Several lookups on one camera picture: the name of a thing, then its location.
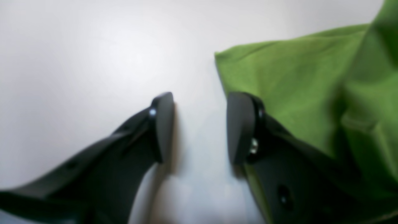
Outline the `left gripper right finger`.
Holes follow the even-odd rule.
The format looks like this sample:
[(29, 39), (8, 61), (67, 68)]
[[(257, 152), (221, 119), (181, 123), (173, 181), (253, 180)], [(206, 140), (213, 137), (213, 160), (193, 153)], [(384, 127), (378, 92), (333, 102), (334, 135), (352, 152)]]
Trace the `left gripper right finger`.
[(396, 224), (397, 197), (363, 199), (358, 169), (294, 137), (268, 115), (260, 98), (227, 96), (230, 163), (247, 166), (269, 224)]

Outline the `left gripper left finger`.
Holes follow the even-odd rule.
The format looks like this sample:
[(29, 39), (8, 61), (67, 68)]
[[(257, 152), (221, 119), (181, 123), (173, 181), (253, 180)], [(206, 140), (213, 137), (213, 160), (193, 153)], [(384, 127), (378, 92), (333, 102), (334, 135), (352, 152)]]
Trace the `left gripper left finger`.
[(20, 187), (1, 190), (2, 224), (126, 224), (145, 174), (172, 147), (171, 92), (108, 137)]

